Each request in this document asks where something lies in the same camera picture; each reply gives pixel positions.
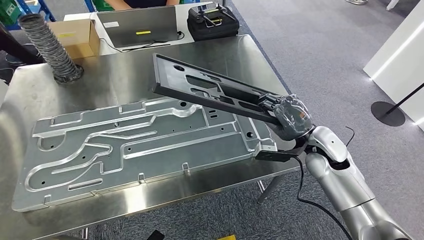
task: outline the yellow label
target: yellow label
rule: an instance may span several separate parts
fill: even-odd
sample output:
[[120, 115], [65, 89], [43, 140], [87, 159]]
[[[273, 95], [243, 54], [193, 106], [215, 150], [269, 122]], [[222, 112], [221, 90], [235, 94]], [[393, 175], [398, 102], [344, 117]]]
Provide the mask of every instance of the yellow label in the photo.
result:
[[216, 12], [216, 11], [219, 11], [219, 9], [212, 9], [212, 10], [209, 10], [209, 11], [205, 11], [204, 13], [208, 14], [208, 13], [213, 13], [213, 12]]
[[152, 33], [151, 31], [138, 31], [135, 34], [142, 35], [142, 34], [151, 34], [151, 33]]
[[73, 37], [73, 36], [75, 36], [75, 32], [66, 32], [66, 33], [61, 33], [57, 35], [58, 38], [66, 38], [66, 37]]
[[220, 238], [218, 240], [236, 240], [236, 235], [226, 236], [226, 237]]

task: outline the machined metal plate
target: machined metal plate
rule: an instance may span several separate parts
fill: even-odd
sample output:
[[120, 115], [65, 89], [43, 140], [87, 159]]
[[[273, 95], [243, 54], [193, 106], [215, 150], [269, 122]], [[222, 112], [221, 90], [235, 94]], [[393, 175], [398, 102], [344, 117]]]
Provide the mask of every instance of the machined metal plate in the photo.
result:
[[153, 92], [237, 115], [279, 125], [258, 106], [260, 96], [275, 93], [228, 76], [155, 53]]
[[40, 119], [12, 208], [26, 212], [277, 151], [258, 120], [163, 97]]

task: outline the silver robot arm segment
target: silver robot arm segment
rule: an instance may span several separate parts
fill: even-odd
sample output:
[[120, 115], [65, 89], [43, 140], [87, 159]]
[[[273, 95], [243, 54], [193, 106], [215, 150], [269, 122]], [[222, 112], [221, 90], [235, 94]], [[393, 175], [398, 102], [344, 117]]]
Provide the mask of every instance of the silver robot arm segment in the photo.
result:
[[296, 95], [265, 94], [258, 105], [275, 114], [281, 125], [269, 127], [281, 139], [306, 141], [306, 167], [343, 217], [353, 239], [412, 240], [376, 200], [346, 145], [328, 127], [315, 127]]
[[315, 147], [306, 155], [306, 167], [340, 212], [353, 239], [412, 240], [376, 200], [345, 144], [333, 131], [317, 126], [307, 142]]

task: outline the black case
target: black case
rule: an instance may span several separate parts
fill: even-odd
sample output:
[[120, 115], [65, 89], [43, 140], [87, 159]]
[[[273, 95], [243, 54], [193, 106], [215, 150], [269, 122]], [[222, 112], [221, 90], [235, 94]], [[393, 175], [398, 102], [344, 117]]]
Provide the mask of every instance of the black case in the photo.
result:
[[240, 23], [234, 14], [227, 9], [227, 13], [235, 18], [235, 21], [228, 16], [222, 15], [222, 24], [214, 27], [206, 27], [205, 22], [197, 23], [193, 19], [187, 18], [187, 26], [194, 41], [219, 39], [233, 37], [239, 33]]

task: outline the laptop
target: laptop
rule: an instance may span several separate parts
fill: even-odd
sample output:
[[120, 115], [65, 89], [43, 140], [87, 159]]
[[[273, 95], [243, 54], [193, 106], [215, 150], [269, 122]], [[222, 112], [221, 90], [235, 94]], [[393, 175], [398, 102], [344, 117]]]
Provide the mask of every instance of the laptop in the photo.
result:
[[97, 13], [115, 48], [178, 39], [175, 6]]

